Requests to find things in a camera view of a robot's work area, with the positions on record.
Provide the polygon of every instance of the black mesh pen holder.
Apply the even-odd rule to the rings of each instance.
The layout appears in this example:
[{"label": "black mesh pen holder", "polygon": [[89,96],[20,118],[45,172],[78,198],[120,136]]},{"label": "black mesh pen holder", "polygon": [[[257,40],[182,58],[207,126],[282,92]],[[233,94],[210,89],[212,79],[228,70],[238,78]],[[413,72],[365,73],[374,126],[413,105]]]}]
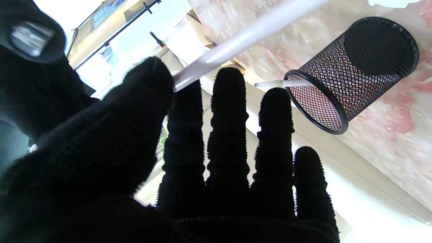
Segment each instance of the black mesh pen holder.
[{"label": "black mesh pen holder", "polygon": [[321,129],[343,134],[349,121],[410,75],[418,60],[417,44],[406,29],[367,17],[301,68],[287,72],[284,80],[303,80],[286,88],[291,100]]}]

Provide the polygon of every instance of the finger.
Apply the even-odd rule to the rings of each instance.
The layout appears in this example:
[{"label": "finger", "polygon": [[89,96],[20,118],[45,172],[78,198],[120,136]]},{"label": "finger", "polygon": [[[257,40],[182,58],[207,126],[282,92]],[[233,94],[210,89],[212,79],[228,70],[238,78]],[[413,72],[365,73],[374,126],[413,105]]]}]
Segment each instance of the finger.
[{"label": "finger", "polygon": [[211,104],[206,182],[210,214],[242,214],[249,195],[246,162],[246,88],[239,70],[223,68],[216,76]]},{"label": "finger", "polygon": [[157,58],[137,68],[147,72],[126,76],[133,87],[126,83],[114,88],[101,102],[43,136],[35,155],[16,165],[9,182],[17,186],[11,188],[55,196],[132,194],[156,162],[174,83]]},{"label": "finger", "polygon": [[172,218],[203,215],[204,142],[203,104],[200,81],[174,93],[168,113],[168,138],[165,141],[156,209]]},{"label": "finger", "polygon": [[293,219],[291,134],[294,129],[291,102],[285,89],[274,88],[264,95],[259,122],[257,172],[251,185],[253,212],[261,217]]},{"label": "finger", "polygon": [[295,153],[294,180],[297,191],[297,218],[316,219],[336,227],[333,206],[327,194],[327,182],[320,158],[311,147]]}]

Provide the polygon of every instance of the window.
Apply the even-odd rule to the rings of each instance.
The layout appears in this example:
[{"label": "window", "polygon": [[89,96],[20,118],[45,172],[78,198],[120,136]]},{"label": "window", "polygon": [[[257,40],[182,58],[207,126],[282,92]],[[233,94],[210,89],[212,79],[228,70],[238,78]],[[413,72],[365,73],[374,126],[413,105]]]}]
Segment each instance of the window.
[{"label": "window", "polygon": [[105,5],[105,7],[99,10],[93,16],[93,22],[95,23],[93,29],[102,24],[102,22],[104,22],[104,20],[114,12],[115,8],[120,6],[120,4],[124,1],[125,0],[111,0],[109,4]]}]

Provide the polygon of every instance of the pink marble pattern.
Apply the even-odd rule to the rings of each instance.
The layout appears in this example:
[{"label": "pink marble pattern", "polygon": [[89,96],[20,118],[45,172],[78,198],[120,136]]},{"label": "pink marble pattern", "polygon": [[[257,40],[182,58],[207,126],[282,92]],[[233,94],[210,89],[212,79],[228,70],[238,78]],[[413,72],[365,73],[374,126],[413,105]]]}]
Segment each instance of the pink marble pattern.
[{"label": "pink marble pattern", "polygon": [[[222,43],[282,0],[189,2],[208,36]],[[403,9],[370,6],[367,0],[331,0],[237,59],[263,80],[282,79],[367,16],[385,17],[408,29],[419,46],[420,62],[339,138],[432,210],[432,0]]]}]

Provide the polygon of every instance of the pen holder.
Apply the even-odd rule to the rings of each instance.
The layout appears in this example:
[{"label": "pen holder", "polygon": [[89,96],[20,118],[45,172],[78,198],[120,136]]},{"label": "pen holder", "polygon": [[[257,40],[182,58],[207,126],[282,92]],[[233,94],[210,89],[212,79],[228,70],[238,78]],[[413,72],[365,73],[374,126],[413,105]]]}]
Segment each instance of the pen holder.
[{"label": "pen holder", "polygon": [[313,86],[286,87],[297,108],[315,125],[343,134],[348,122],[416,68],[419,51],[412,35],[380,17],[353,23],[315,57],[284,80]]}]

